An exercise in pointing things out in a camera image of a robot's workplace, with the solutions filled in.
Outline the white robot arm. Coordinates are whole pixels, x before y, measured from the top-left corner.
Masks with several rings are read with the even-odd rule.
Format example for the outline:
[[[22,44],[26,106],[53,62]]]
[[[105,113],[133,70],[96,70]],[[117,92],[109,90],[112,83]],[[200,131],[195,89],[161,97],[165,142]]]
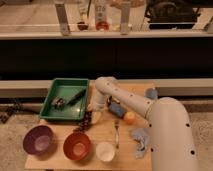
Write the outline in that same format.
[[[145,118],[150,128],[152,171],[198,171],[198,159],[188,112],[171,97],[151,99],[121,88],[114,77],[99,77],[89,107],[101,111],[115,97]]]

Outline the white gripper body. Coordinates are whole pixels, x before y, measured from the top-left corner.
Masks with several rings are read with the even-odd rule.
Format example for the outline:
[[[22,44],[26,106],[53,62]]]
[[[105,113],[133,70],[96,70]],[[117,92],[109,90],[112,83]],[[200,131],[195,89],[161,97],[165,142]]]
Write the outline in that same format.
[[[92,124],[96,124],[102,115],[102,110],[105,107],[107,96],[99,91],[95,91],[91,97],[88,109],[92,112]]]

